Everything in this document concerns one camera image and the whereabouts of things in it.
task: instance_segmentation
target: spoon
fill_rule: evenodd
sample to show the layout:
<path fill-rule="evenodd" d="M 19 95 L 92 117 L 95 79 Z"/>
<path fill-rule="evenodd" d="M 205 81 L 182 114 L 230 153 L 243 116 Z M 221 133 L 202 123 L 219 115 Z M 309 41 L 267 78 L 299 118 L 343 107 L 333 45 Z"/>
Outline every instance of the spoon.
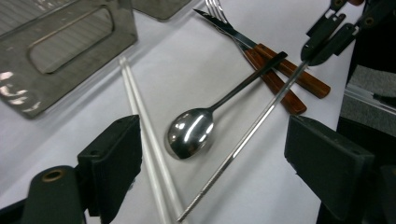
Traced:
<path fill-rule="evenodd" d="M 213 130 L 213 112 L 244 89 L 256 78 L 266 74 L 288 56 L 281 51 L 267 65 L 257 70 L 236 86 L 232 91 L 208 108 L 194 108 L 180 114 L 169 126 L 165 136 L 165 147 L 176 159 L 187 159 L 210 143 L 209 136 Z"/>

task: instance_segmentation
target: fork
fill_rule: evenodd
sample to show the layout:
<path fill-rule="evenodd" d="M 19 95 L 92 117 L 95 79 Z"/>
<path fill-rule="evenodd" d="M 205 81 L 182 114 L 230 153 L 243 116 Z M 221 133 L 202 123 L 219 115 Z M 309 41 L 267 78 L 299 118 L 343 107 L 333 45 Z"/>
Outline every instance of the fork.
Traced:
<path fill-rule="evenodd" d="M 224 14 L 219 0 L 205 0 L 205 3 L 207 11 L 212 17 L 231 26 Z M 227 35 L 220 29 L 217 30 L 222 34 Z M 241 50 L 243 55 L 247 58 L 247 60 L 250 62 L 255 70 L 258 70 L 265 65 L 266 60 L 264 60 L 255 49 L 248 49 L 245 45 L 241 44 L 232 36 L 230 36 L 230 38 Z M 273 70 L 270 70 L 266 75 L 262 76 L 262 80 L 269 87 L 273 94 L 277 94 L 285 84 L 283 80 Z M 286 94 L 285 98 L 283 98 L 281 103 L 290 114 L 302 114 L 306 110 L 306 106 L 304 105 L 304 103 L 292 91 L 289 91 Z"/>

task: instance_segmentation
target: wooden handle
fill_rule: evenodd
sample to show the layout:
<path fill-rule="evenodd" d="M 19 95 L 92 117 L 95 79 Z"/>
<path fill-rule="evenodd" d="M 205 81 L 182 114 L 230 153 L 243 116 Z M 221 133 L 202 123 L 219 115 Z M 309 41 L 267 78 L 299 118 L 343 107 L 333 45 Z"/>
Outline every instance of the wooden handle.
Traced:
<path fill-rule="evenodd" d="M 276 55 L 275 52 L 265 47 L 263 44 L 258 44 L 254 49 L 259 52 L 265 60 L 270 60 Z M 288 60 L 283 61 L 276 67 L 279 72 L 283 73 L 287 77 L 290 77 L 296 68 L 297 66 L 294 63 L 289 62 Z M 307 72 L 303 72 L 300 75 L 297 83 L 304 89 L 317 96 L 319 99 L 327 96 L 331 89 L 328 85 L 326 85 L 319 79 L 311 76 Z"/>
<path fill-rule="evenodd" d="M 245 54 L 256 70 L 265 65 L 265 60 L 258 52 L 256 52 L 255 49 L 248 49 L 245 51 Z M 285 84 L 273 70 L 270 70 L 265 76 L 262 76 L 262 80 L 267 84 L 273 94 L 277 94 Z M 305 104 L 294 94 L 293 91 L 288 91 L 281 103 L 292 115 L 302 114 L 306 110 Z"/>

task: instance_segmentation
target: cutlery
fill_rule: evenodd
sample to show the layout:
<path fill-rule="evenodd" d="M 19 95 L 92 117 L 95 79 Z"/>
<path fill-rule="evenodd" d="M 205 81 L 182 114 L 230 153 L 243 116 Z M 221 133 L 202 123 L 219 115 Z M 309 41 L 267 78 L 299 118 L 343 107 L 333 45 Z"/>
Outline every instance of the cutlery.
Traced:
<path fill-rule="evenodd" d="M 274 57 L 274 55 L 276 55 L 274 51 L 264 46 L 264 44 L 256 44 L 246 36 L 237 32 L 230 25 L 230 23 L 226 24 L 222 21 L 212 18 L 209 14 L 201 10 L 195 9 L 195 11 L 201 16 L 203 16 L 205 19 L 210 21 L 213 25 L 218 27 L 221 31 L 232 36 L 233 38 L 235 38 L 236 40 L 247 46 L 249 49 L 257 50 L 264 59 L 269 60 L 272 57 Z M 285 60 L 284 62 L 280 63 L 276 67 L 276 69 L 282 74 L 286 75 L 287 77 L 290 77 L 291 74 L 293 74 L 293 71 L 296 69 L 296 67 L 297 66 L 295 64 L 289 62 L 288 60 Z M 319 79 L 309 75 L 307 72 L 302 73 L 300 78 L 297 80 L 297 83 L 306 90 L 308 90 L 309 92 L 311 92 L 312 94 L 314 94 L 315 96 L 317 96 L 319 99 L 327 96 L 331 90 L 331 88 L 328 85 L 326 85 Z"/>
<path fill-rule="evenodd" d="M 220 4 L 219 0 L 205 0 L 207 10 L 209 14 L 224 23 L 229 23 Z M 217 29 L 220 33 L 227 35 L 220 29 Z M 248 49 L 245 45 L 241 44 L 239 41 L 234 39 L 232 36 L 229 37 L 233 40 L 235 45 L 241 50 L 242 54 L 245 56 L 248 62 L 253 66 L 255 70 L 260 69 L 266 63 L 266 60 L 255 50 Z M 282 86 L 285 84 L 283 80 L 275 73 L 274 70 L 268 71 L 265 76 L 262 76 L 262 80 L 268 86 L 273 94 L 277 94 Z M 282 105 L 286 110 L 292 114 L 302 114 L 306 111 L 305 104 L 294 94 L 292 90 L 286 93 L 285 98 L 281 101 Z"/>
<path fill-rule="evenodd" d="M 208 108 L 194 108 L 180 114 L 169 126 L 165 136 L 165 147 L 169 154 L 177 159 L 187 159 L 200 149 L 208 146 L 214 122 L 213 112 L 248 84 L 265 74 L 275 65 L 287 57 L 285 52 L 280 52 L 267 65 L 254 72 L 232 91 Z"/>

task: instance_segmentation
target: white table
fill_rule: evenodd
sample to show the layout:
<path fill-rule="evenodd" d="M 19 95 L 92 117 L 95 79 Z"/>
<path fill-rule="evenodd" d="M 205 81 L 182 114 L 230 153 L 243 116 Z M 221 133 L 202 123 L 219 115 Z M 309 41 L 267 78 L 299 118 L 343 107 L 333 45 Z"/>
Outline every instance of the white table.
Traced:
<path fill-rule="evenodd" d="M 233 27 L 274 51 L 286 51 L 298 64 L 311 25 L 329 1 L 222 1 Z M 209 106 L 253 72 L 233 41 L 218 33 L 192 8 L 192 0 L 170 21 L 158 22 L 136 12 L 139 41 L 122 55 L 128 58 L 142 95 L 147 118 L 163 149 L 169 123 L 185 110 Z M 361 7 L 343 9 L 355 21 Z M 341 56 L 309 68 L 332 87 L 319 100 L 294 85 L 307 105 L 304 113 L 335 129 L 343 99 L 353 46 Z M 184 161 L 163 159 L 175 191 L 187 206 L 233 150 L 273 97 L 257 80 L 215 112 L 216 141 Z M 35 120 L 27 120 L 0 104 L 0 207 L 26 197 L 30 180 L 56 165 L 77 165 L 77 154 L 115 119 L 133 112 L 118 59 L 63 98 Z M 189 223 L 316 223 L 319 199 L 284 158 L 289 115 L 278 106 L 246 145 L 240 156 L 188 217 Z M 161 223 L 145 164 L 113 223 Z M 169 217 L 177 214 L 169 208 Z M 89 218 L 89 223 L 99 223 Z"/>

